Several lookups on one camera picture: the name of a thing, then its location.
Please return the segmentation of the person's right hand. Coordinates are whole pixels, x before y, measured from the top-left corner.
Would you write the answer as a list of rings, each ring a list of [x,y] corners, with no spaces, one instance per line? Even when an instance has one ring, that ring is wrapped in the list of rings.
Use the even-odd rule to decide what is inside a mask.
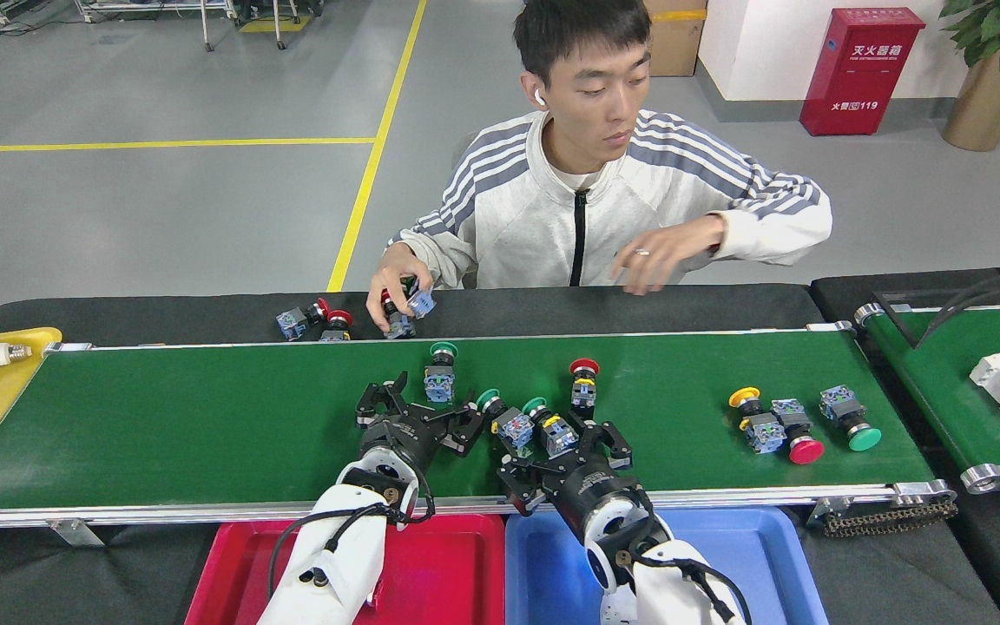
[[[388,317],[385,316],[384,305],[381,304],[381,293],[389,293],[391,301],[401,315],[413,316],[414,312],[406,302],[401,278],[413,276],[420,290],[433,288],[433,280],[429,267],[420,260],[408,244],[403,241],[394,242],[385,250],[384,256],[378,262],[377,270],[370,280],[366,309],[372,316],[372,323],[381,332],[389,332]]]

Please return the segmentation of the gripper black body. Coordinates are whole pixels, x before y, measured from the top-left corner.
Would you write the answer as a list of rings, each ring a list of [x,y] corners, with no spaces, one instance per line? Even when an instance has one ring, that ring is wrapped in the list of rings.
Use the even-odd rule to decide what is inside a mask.
[[[425,423],[418,417],[362,415],[359,427],[364,431],[359,450],[360,459],[376,458],[376,450],[394,451],[410,460],[417,474],[425,474],[444,439],[444,424]]]
[[[620,476],[607,465],[578,465],[563,477],[550,479],[550,502],[575,535],[586,534],[587,515],[616,495],[626,501],[638,479]]]

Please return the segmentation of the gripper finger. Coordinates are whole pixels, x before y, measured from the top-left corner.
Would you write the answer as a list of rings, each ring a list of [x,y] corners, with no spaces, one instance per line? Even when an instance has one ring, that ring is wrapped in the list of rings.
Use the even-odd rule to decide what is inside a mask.
[[[402,396],[406,381],[408,372],[401,372],[394,380],[369,384],[356,406],[358,428],[365,430],[381,418],[413,417],[412,404]]]
[[[467,457],[484,430],[484,416],[475,400],[439,412],[430,423],[437,443],[455,452],[457,457]]]
[[[632,447],[612,422],[584,423],[578,431],[570,471],[631,470]]]
[[[497,475],[508,501],[521,516],[531,516],[541,503],[548,501],[552,510],[561,513],[560,491],[567,476],[567,466],[560,460],[536,463],[530,458],[504,457]]]

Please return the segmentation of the person's left hand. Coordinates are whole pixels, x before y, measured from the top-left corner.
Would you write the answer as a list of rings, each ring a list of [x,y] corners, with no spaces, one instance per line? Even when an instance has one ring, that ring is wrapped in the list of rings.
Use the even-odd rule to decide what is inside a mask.
[[[667,228],[643,231],[614,257],[610,277],[621,280],[624,292],[647,295],[669,284],[683,261],[712,252],[725,240],[727,224],[717,214]]]

